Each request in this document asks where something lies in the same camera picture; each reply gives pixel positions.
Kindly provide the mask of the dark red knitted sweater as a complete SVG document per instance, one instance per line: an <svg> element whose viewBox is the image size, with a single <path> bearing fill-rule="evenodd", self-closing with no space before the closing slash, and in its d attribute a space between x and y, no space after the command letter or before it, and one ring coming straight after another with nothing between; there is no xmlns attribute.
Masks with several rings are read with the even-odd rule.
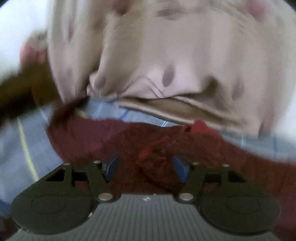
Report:
<svg viewBox="0 0 296 241"><path fill-rule="evenodd" d="M120 120L92 120L75 114L85 103L76 100L58 108L47 129L49 141L64 162L83 166L119 156L119 170L109 184L122 193L171 193L183 188L173 168L173 156L207 167L227 163L280 201L282 213L274 233L295 240L295 164L256 156L226 142L204 122L160 127Z"/></svg>

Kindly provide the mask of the blue plaid bed sheet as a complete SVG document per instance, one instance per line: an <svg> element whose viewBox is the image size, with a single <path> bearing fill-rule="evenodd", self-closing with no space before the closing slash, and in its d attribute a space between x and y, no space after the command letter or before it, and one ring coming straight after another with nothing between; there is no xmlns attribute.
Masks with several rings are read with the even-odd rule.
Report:
<svg viewBox="0 0 296 241"><path fill-rule="evenodd" d="M1 201L10 204L20 192L62 163L46 135L53 109L53 104L48 104L14 120L7 120L1 126ZM172 122L101 100L89 100L78 109L78 113L98 120L114 118L161 127L174 126ZM295 140L290 141L277 135L251 138L227 131L221 134L226 141L256 155L274 161L295 163Z"/></svg>

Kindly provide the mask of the beige leaf print curtain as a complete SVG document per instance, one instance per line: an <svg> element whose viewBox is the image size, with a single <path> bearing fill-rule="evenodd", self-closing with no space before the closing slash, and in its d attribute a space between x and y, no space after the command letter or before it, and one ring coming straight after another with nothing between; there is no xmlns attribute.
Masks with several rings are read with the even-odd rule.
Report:
<svg viewBox="0 0 296 241"><path fill-rule="evenodd" d="M175 123L295 137L287 1L54 1L48 53L65 103L97 97Z"/></svg>

